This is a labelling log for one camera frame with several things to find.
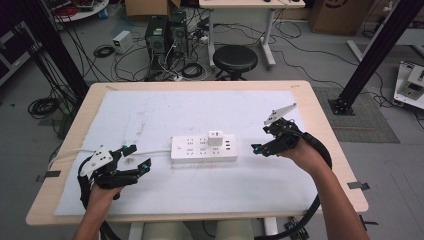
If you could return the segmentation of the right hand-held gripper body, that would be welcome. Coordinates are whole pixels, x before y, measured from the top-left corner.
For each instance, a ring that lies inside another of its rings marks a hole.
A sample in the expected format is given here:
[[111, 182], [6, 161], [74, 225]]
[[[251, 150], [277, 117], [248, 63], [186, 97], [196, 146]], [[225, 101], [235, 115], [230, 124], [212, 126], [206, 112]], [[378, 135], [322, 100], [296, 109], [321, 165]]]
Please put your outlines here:
[[285, 151], [293, 149], [302, 136], [294, 120], [286, 120], [284, 116], [296, 108], [297, 104], [273, 110], [264, 121], [263, 130], [274, 139], [263, 146], [264, 151]]

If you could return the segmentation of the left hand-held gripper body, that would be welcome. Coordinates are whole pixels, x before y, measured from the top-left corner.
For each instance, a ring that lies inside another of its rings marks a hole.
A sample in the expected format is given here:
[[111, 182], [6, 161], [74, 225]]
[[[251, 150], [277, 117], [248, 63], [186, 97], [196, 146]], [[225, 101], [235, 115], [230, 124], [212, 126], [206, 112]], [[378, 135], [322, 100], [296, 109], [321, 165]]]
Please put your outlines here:
[[102, 189], [136, 184], [139, 177], [131, 175], [130, 170], [119, 171], [117, 169], [120, 158], [115, 155], [115, 151], [107, 150], [101, 145], [92, 156], [81, 163], [79, 179], [92, 179]]

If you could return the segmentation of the white charger plug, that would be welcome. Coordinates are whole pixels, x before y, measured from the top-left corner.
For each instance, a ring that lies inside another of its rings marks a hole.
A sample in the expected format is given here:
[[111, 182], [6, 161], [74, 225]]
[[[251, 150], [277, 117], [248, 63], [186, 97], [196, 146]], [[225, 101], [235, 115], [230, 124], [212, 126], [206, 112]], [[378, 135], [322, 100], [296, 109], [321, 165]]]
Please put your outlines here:
[[208, 132], [207, 143], [209, 146], [221, 146], [223, 144], [223, 132], [213, 130]]

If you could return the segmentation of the white power strip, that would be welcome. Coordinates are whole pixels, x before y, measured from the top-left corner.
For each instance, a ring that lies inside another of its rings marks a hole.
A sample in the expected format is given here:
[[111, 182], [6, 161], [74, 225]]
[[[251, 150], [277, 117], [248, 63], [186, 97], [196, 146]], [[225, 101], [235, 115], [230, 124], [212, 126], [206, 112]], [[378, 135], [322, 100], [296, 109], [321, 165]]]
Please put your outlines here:
[[224, 135], [217, 143], [208, 136], [174, 136], [171, 141], [174, 163], [235, 161], [237, 156], [234, 135]]

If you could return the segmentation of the person's right hand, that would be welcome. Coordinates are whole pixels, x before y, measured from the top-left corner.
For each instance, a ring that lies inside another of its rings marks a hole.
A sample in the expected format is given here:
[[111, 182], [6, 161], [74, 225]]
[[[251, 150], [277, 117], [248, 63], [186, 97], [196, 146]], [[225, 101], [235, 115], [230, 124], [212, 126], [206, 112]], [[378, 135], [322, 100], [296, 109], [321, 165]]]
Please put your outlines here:
[[278, 153], [278, 156], [291, 159], [312, 177], [323, 175], [329, 171], [329, 167], [319, 152], [304, 140], [301, 140], [294, 149]]

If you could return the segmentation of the white table leg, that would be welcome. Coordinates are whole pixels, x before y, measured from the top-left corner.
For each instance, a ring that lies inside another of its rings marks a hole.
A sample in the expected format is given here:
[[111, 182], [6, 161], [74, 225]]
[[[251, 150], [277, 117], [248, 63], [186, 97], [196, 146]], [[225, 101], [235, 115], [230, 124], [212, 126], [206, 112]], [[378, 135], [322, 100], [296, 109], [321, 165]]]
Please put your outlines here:
[[130, 226], [128, 240], [142, 240], [143, 231], [143, 222], [133, 222]]
[[278, 234], [278, 224], [275, 217], [266, 217], [263, 219], [264, 234], [265, 235], [276, 235]]

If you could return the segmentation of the white table mat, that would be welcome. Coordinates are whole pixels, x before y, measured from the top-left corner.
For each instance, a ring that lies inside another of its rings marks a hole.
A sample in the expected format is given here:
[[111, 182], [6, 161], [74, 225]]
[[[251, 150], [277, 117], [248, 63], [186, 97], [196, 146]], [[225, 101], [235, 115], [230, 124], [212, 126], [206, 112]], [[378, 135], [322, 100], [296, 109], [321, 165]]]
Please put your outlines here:
[[[288, 91], [110, 91], [76, 160], [82, 162], [101, 145], [116, 150], [132, 144], [138, 151], [121, 159], [120, 169], [151, 159], [150, 172], [125, 187], [113, 203], [115, 216], [189, 219], [303, 212], [317, 194], [309, 175], [290, 160], [256, 155], [251, 147], [270, 141], [263, 126], [271, 111], [293, 102]], [[174, 136], [205, 136], [211, 130], [235, 135], [235, 161], [171, 160]]]

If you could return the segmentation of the grey floor mat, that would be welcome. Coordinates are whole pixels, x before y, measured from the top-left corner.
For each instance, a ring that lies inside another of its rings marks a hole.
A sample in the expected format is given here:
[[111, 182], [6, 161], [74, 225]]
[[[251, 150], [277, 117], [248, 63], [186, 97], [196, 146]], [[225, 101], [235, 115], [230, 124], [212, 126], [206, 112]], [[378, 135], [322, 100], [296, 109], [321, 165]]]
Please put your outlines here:
[[335, 100], [341, 90], [330, 87], [314, 87], [313, 90], [339, 142], [399, 143], [368, 94], [360, 94], [348, 113], [336, 115], [330, 101]]

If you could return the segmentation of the white bench power supply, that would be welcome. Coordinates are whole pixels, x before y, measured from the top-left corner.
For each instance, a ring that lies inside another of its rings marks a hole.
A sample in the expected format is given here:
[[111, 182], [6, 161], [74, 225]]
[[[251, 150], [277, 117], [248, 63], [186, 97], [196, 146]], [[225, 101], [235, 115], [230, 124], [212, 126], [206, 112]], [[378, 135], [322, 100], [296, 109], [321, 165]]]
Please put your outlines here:
[[123, 30], [113, 38], [113, 44], [118, 54], [126, 53], [133, 46], [131, 32]]

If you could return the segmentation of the black computer tower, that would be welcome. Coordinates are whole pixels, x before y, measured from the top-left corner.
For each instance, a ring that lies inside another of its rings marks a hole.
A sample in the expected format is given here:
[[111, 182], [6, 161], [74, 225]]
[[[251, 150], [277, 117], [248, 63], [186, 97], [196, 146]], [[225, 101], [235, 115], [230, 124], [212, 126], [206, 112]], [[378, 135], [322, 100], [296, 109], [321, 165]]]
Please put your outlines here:
[[145, 41], [152, 62], [160, 68], [165, 65], [165, 57], [169, 50], [166, 16], [152, 16], [145, 32]]
[[169, 27], [174, 46], [174, 55], [177, 58], [182, 58], [188, 53], [186, 12], [172, 12], [169, 18]]

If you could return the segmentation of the large cardboard box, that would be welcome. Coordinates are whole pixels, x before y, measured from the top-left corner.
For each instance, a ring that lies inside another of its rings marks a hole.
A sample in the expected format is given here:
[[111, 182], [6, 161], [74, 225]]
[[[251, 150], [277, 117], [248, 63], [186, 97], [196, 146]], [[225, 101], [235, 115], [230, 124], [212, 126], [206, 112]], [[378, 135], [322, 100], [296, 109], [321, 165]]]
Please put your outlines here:
[[314, 33], [355, 35], [373, 4], [374, 0], [315, 0], [309, 26]]

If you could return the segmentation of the grey shelf rack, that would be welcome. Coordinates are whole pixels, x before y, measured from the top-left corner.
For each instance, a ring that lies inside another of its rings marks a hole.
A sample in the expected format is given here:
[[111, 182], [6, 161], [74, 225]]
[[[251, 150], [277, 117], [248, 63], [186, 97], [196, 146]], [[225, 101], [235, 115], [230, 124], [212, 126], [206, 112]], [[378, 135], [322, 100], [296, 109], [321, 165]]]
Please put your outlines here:
[[30, 59], [36, 40], [24, 21], [12, 30], [0, 28], [0, 86]]

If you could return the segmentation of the round white table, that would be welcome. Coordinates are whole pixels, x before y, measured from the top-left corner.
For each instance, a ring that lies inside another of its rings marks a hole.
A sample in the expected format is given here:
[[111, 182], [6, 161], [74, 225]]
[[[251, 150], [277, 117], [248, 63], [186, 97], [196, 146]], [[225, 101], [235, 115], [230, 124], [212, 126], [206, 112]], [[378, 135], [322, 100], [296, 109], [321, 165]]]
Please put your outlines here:
[[96, 15], [106, 9], [109, 0], [43, 0], [43, 3], [59, 23]]

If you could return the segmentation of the small cardboard box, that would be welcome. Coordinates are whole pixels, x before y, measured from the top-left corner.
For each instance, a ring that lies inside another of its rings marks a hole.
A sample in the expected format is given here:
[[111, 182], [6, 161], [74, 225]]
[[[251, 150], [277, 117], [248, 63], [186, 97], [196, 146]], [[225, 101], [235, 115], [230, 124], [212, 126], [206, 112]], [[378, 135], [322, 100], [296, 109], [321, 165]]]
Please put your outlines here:
[[167, 15], [181, 0], [125, 0], [128, 16]]

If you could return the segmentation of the black aluminium frame post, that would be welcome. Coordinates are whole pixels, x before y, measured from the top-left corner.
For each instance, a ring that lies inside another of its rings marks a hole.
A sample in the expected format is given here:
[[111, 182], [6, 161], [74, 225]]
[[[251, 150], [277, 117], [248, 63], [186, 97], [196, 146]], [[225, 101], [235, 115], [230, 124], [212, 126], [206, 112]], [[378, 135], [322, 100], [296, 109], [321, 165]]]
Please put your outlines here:
[[424, 0], [399, 1], [343, 91], [336, 99], [329, 101], [335, 115], [349, 114], [356, 98], [423, 7]]
[[76, 99], [82, 101], [89, 90], [60, 35], [55, 30], [41, 0], [17, 0], [17, 4], [31, 31], [45, 47], [47, 53], [65, 78]]

